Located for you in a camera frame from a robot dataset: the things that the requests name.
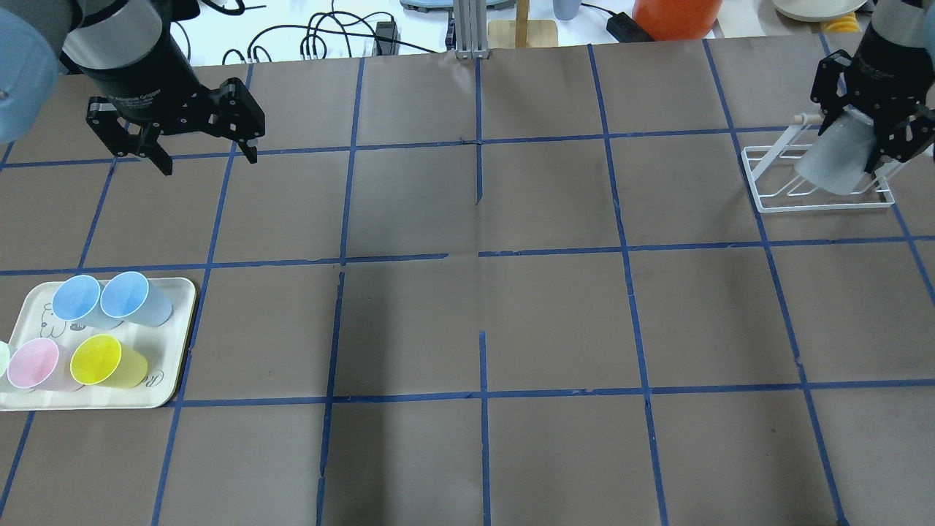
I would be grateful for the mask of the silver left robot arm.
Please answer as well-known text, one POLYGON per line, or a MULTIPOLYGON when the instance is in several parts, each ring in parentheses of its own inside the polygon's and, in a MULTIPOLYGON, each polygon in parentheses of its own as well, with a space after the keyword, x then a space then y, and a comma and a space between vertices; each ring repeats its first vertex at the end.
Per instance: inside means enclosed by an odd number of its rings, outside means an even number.
POLYGON ((246 84, 230 77, 210 89, 198 80, 171 34, 175 21, 213 1, 4 1, 1 7, 2 126, 4 144, 19 140, 36 122, 57 79, 76 69, 100 94, 85 120, 111 154, 150 160, 173 171, 163 136, 204 133, 237 144, 248 162, 258 160, 266 115, 246 84))

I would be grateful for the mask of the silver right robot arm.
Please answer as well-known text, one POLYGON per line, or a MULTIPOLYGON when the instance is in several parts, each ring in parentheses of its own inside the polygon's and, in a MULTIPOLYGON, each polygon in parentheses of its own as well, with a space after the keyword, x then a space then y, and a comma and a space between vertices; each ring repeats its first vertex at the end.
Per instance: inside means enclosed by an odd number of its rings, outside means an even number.
POLYGON ((872 122, 864 167, 906 163, 933 143, 933 2, 878 1, 852 56, 835 51, 817 66, 811 100, 824 134, 848 107, 872 122))

